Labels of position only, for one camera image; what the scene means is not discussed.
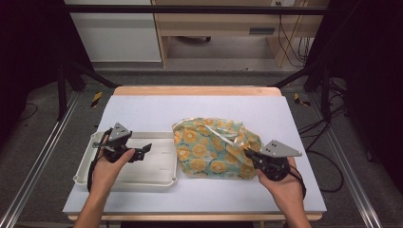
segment yellow flower pattern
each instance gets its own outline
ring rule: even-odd
[[[241,180],[256,176],[253,163],[246,158],[243,148],[260,151],[261,141],[241,122],[189,118],[173,124],[173,132],[180,167],[187,176]]]

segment human hand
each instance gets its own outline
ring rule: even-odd
[[[288,158],[288,162],[297,168],[293,157]],[[291,168],[291,172],[299,176],[295,169]],[[281,181],[272,181],[258,169],[258,178],[259,182],[272,194],[278,209],[284,213],[290,227],[311,227],[303,207],[302,186],[295,177],[287,175]]]
[[[103,143],[107,142],[109,136],[106,136]],[[118,175],[124,165],[133,157],[134,149],[126,151],[117,161],[114,163],[109,162],[104,157],[105,150],[101,148],[94,168],[92,177],[91,193],[96,191],[102,196],[108,196],[113,183],[118,178]]]

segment white plastic tray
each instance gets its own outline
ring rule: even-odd
[[[74,176],[74,181],[86,189],[87,175],[90,163],[93,161],[97,148],[104,132],[91,135],[80,166]],[[173,142],[172,132],[133,132],[127,141],[129,148],[142,148],[152,143],[151,150],[144,156],[143,161],[127,163],[113,185],[113,190],[164,191],[177,181],[177,153]]]

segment white cabinet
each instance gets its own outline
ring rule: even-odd
[[[149,0],[65,0],[83,5],[150,5]],[[160,62],[153,14],[71,13],[91,62]]]

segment white table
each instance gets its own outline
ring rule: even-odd
[[[320,219],[326,206],[304,152],[284,97],[268,87],[131,86],[117,88],[98,131],[116,122],[133,132],[171,131],[188,117],[218,117],[242,121],[263,143],[273,138],[299,151],[297,169],[304,178],[304,201],[309,220]],[[272,196],[252,180],[189,179],[177,172],[177,184],[163,192],[112,191],[106,220],[283,220]],[[87,190],[74,185],[64,212],[77,219]]]

